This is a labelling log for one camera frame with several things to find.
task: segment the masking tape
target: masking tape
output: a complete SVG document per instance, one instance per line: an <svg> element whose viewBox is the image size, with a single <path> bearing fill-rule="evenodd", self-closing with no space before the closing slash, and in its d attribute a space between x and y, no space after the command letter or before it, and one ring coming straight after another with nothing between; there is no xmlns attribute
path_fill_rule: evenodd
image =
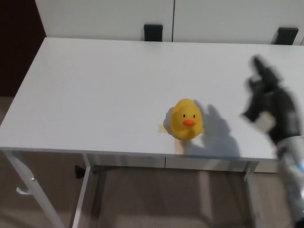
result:
<svg viewBox="0 0 304 228"><path fill-rule="evenodd" d="M158 133L168 133L163 125L158 126ZM174 153L176 155L185 154L185 142L174 138Z"/></svg>

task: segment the white cabinet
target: white cabinet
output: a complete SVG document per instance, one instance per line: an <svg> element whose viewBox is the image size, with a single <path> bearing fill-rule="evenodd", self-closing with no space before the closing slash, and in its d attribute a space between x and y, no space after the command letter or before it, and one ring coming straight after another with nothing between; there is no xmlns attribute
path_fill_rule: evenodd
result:
<svg viewBox="0 0 304 228"><path fill-rule="evenodd" d="M173 41L270 44L279 27L304 37L303 0L176 0Z"/></svg>
<svg viewBox="0 0 304 228"><path fill-rule="evenodd" d="M171 41L173 0L36 0L47 37L143 40L143 26L163 25Z"/></svg>

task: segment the yellow rubber duck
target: yellow rubber duck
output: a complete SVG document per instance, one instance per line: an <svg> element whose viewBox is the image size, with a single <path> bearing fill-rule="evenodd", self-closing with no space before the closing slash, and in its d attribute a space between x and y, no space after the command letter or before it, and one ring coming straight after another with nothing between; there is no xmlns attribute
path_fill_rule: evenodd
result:
<svg viewBox="0 0 304 228"><path fill-rule="evenodd" d="M171 130L180 140L191 140L203 131L199 107L190 99L180 100L171 115Z"/></svg>

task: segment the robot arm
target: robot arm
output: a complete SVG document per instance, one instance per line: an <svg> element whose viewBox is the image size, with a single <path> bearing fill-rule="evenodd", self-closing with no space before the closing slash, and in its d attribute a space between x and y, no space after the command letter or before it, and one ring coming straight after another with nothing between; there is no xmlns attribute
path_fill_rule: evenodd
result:
<svg viewBox="0 0 304 228"><path fill-rule="evenodd" d="M296 228L304 228L304 137L294 98L260 57L253 58L257 76L248 80L252 97L243 115L266 133L277 148L279 175Z"/></svg>

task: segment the metal table leg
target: metal table leg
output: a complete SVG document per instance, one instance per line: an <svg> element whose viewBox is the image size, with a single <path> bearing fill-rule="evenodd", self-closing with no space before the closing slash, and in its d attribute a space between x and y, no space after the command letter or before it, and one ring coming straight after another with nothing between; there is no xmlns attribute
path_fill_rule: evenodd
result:
<svg viewBox="0 0 304 228"><path fill-rule="evenodd" d="M249 201L251 206L251 214L252 218L255 223L255 228L263 228L263 220L260 213L260 204L259 204L259 194L256 189L256 183L254 180L254 171L257 167L259 162L257 161L251 161L249 162L249 165L247 167L247 172L245 175L245 181L248 185L248 192L249 192Z"/></svg>
<svg viewBox="0 0 304 228"><path fill-rule="evenodd" d="M45 195L38 181L35 179L33 173L23 161L21 154L19 152L12 151L4 151L4 154L28 187L29 192L35 197L47 217L51 220L54 227L64 228L60 217L48 200L48 197Z"/></svg>
<svg viewBox="0 0 304 228"><path fill-rule="evenodd" d="M86 170L72 228L98 226L106 170L98 167L98 156L83 154Z"/></svg>

